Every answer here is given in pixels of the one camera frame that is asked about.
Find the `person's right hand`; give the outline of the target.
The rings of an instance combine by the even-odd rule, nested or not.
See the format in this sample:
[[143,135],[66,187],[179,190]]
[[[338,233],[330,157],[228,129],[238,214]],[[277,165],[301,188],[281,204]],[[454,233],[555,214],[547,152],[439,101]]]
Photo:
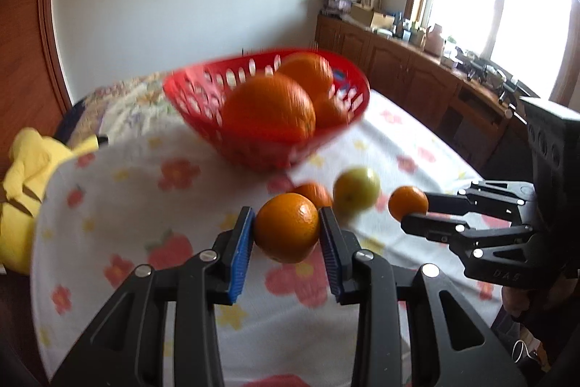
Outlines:
[[502,287],[502,306],[508,314],[514,317],[519,317],[531,308],[550,309],[570,298],[577,284],[578,279],[560,277],[550,289],[523,290]]

